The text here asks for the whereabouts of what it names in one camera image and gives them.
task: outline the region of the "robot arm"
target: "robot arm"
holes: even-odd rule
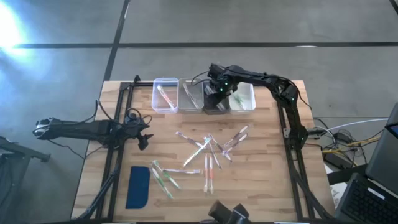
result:
[[[308,138],[307,130],[301,125],[297,99],[299,89],[287,78],[277,75],[267,75],[244,70],[237,65],[222,67],[211,64],[208,76],[211,78],[210,87],[216,91],[208,95],[206,103],[217,105],[221,100],[238,89],[239,82],[261,85],[269,89],[272,97],[285,109],[290,125],[289,146],[291,149],[301,150]]]

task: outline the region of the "keyboard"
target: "keyboard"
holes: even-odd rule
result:
[[[398,223],[396,200],[365,178],[355,178],[341,210],[360,222],[393,224]]]

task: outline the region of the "wooden tabletop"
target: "wooden tabletop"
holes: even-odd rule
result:
[[[308,102],[304,82],[294,82],[303,99]],[[120,82],[115,81],[104,82],[101,93],[100,100],[111,117],[114,116],[119,84]],[[149,146],[144,151],[139,150],[137,140],[128,140],[126,143],[114,221],[198,222],[209,218],[208,211],[216,199],[228,208],[243,204],[250,214],[251,221],[296,220],[277,103],[267,88],[255,87],[255,95],[257,107],[250,115],[164,115],[156,114],[151,108],[152,87],[135,87],[132,106],[143,116],[153,116],[150,127],[145,129],[144,133],[154,134],[154,137],[149,139]],[[125,110],[126,98],[124,97],[122,111]],[[300,100],[298,108],[302,124],[308,128],[313,127],[310,109]],[[101,110],[98,110],[96,119],[106,119]],[[181,131],[197,141],[203,141],[203,137],[211,133],[220,144],[224,144],[245,125],[251,126],[248,129],[249,135],[231,151],[233,162],[229,163],[218,155],[223,170],[219,170],[214,164],[213,195],[203,192],[203,175],[171,173],[182,190],[177,190],[171,182],[164,179],[174,197],[174,200],[168,199],[151,176],[147,205],[137,210],[126,209],[131,166],[149,166],[151,161],[156,159],[163,168],[181,169],[184,161],[197,149],[177,136],[176,131]],[[98,147],[99,143],[90,142],[87,153]],[[319,202],[334,214],[333,199],[319,147],[305,146],[302,151],[311,191]],[[187,169],[203,169],[205,154],[210,155],[210,152],[201,153]],[[73,217],[83,213],[98,193],[105,158],[106,149],[100,149],[85,161]],[[306,210],[303,194],[300,198],[303,201],[303,210]],[[104,215],[108,211],[108,201],[109,193]]]

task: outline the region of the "blue sponge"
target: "blue sponge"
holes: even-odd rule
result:
[[[149,179],[150,172],[148,167],[131,167],[126,209],[139,209],[147,204]]]

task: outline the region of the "clear plastic bin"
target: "clear plastic bin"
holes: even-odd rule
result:
[[[256,109],[253,84],[239,83],[238,90],[229,97],[229,112],[231,114],[250,114]]]
[[[226,114],[229,111],[229,102],[228,99],[223,99],[219,102],[216,106],[211,106],[207,103],[206,97],[207,95],[214,92],[209,86],[209,81],[203,82],[203,89],[204,89],[204,98],[205,98],[205,105],[203,106],[203,110],[208,115],[216,115],[216,114]]]
[[[203,99],[203,82],[195,85],[201,81],[200,78],[196,78],[191,85],[191,81],[192,78],[181,78],[179,80],[178,112],[181,114],[199,114],[205,104]]]
[[[177,78],[156,78],[154,80],[152,108],[158,114],[175,114],[178,112]]]

